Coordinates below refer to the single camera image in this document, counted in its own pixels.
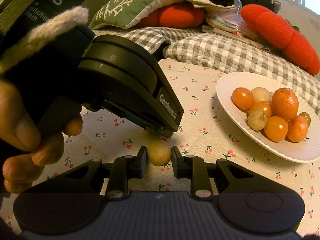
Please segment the person's left hand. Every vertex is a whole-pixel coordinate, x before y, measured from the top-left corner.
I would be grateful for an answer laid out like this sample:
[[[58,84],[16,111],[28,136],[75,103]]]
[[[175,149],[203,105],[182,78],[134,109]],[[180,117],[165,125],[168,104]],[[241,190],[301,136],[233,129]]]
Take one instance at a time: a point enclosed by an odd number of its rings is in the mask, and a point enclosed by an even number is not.
[[[23,106],[17,88],[1,79],[1,139],[26,154],[11,156],[2,167],[2,185],[10,193],[21,193],[32,186],[44,167],[57,163],[64,152],[64,137],[77,136],[82,131],[81,106],[66,108],[60,128],[41,137],[39,129]]]

